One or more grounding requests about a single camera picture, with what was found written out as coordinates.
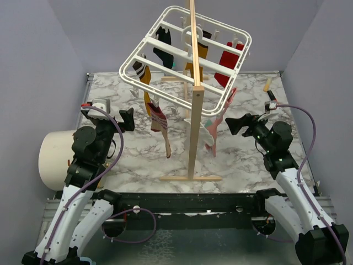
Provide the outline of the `mustard striped sock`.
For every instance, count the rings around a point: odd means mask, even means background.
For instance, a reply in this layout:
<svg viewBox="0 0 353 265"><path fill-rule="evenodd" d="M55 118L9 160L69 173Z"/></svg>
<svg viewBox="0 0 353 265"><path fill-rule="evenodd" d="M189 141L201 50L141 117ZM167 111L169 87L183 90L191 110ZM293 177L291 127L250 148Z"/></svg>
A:
<svg viewBox="0 0 353 265"><path fill-rule="evenodd" d="M149 85L151 81L151 72L150 72L149 66L139 61L135 61L132 67L135 70L137 76L139 77L139 80L142 83ZM148 116L151 116L151 110L148 105L151 102L151 99L148 92L144 92L143 98L144 98L146 112Z"/></svg>

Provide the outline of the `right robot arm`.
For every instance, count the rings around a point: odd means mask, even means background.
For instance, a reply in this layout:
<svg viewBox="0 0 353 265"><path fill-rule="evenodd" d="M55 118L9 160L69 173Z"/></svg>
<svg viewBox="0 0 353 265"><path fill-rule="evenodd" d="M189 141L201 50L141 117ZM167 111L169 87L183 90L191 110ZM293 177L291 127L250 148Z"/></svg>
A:
<svg viewBox="0 0 353 265"><path fill-rule="evenodd" d="M242 136L253 137L264 149L264 166L286 194L283 197L276 189L257 191L254 211L260 216L272 215L286 230L301 264L346 264L349 232L326 213L304 181L289 151L291 125L277 121L268 129L266 116L249 113L225 121L232 135L246 128Z"/></svg>

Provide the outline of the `white plastic sock hanger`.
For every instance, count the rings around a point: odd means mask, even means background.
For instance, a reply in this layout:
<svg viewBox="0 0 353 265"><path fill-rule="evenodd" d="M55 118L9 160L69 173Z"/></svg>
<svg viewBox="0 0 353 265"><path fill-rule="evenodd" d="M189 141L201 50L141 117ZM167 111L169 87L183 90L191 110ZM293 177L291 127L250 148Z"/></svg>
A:
<svg viewBox="0 0 353 265"><path fill-rule="evenodd" d="M179 13L183 13L184 15L189 15L190 16L190 10L180 7L180 6L170 6L166 8L163 13L159 16L159 18L156 20L156 22L153 24L149 32L146 34L146 36L141 40L141 42L137 45L137 47L134 49L134 51L129 55L129 57L125 60L125 62L121 65L119 68L119 75L120 78L128 83L131 86L137 87L145 92L148 92L154 96L157 96L158 98L162 98L168 102L171 102L175 105L178 105L184 109L191 110L192 104L188 102L187 100L177 98L171 94L168 94L166 92L163 92L162 90L152 87L150 85L144 84L141 81L138 81L136 79L133 79L132 77L129 77L126 74L126 70L132 66L132 64L135 61L139 61L143 64L146 64L150 67L154 67L159 69L160 71L169 74L171 76L174 76L186 83L190 83L194 85L194 78L188 77L186 75L183 75L177 71L168 69L162 65L159 65L153 61L150 61L142 55L141 51L145 48L145 46L151 45L153 48L160 49L164 52L167 52L169 54L172 54L174 56L182 58L185 62L192 62L192 48L191 48L191 26L187 26L185 28L180 28L174 24L170 24L169 22L166 21L166 17L169 15L170 12L172 11L177 11ZM239 71L248 57L248 52L252 44L252 37L251 35L242 29L238 29L236 27L230 26L228 24L225 24L223 22L219 22L215 19L206 17L202 14L196 13L196 22L198 20L201 20L203 22L207 22L211 25L214 25L217 29L223 29L225 31L228 31L232 33L235 37L242 36L244 39L244 48L242 50L236 49L235 47L230 47L227 46L226 44L221 44L218 41L214 39L208 39L203 37L202 29L196 25L196 32L197 32L197 43L202 43L206 44L208 46L214 46L218 47L224 51L229 51L233 54L239 55L239 60L236 63L236 66L234 69L226 68L224 66L221 66L218 63L214 63L212 61L209 61L207 59L203 59L199 55L199 68L209 68L216 73L221 73L223 75L229 76L229 81L226 85L226 87L221 90L218 88L215 88L213 86L207 85L203 82L201 82L201 85L204 87L205 90L218 95L219 101L217 105L215 106L214 109L212 110L207 110L207 109L202 109L201 115L206 116L206 117L212 117L212 116L217 116L219 113L223 110L225 102L227 98L229 97L231 90L233 88L234 82L239 74ZM181 41L184 44L183 49L179 49L173 45L166 44L160 40L157 40L153 35L157 32L159 27L166 27L168 29L176 30L181 34Z"/></svg>

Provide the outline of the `maroon beige striped sock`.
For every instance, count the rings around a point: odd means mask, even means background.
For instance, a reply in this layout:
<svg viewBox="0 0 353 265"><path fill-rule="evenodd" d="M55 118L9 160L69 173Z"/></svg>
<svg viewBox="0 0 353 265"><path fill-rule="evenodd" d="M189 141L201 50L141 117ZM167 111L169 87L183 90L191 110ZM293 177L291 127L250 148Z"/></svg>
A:
<svg viewBox="0 0 353 265"><path fill-rule="evenodd" d="M170 158L172 149L168 139L168 121L166 116L163 114L160 107L156 107L153 103L147 103L147 106L151 112L151 130L154 132L161 132L165 141L165 152L166 158Z"/></svg>

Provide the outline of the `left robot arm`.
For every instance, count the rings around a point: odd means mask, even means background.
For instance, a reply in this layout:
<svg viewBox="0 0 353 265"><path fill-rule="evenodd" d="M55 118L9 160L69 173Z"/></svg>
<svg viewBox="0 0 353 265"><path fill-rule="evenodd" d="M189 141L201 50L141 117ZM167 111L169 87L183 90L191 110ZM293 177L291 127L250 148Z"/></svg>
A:
<svg viewBox="0 0 353 265"><path fill-rule="evenodd" d="M99 193L89 213L81 217L100 179L117 163L114 160L105 166L114 135L135 129L134 109L120 110L121 122L97 107L86 105L81 112L94 126L73 133L74 156L59 206L45 236L36 249L24 254L22 264L86 264L81 255L87 243L108 217L121 213L120 195L106 189Z"/></svg>

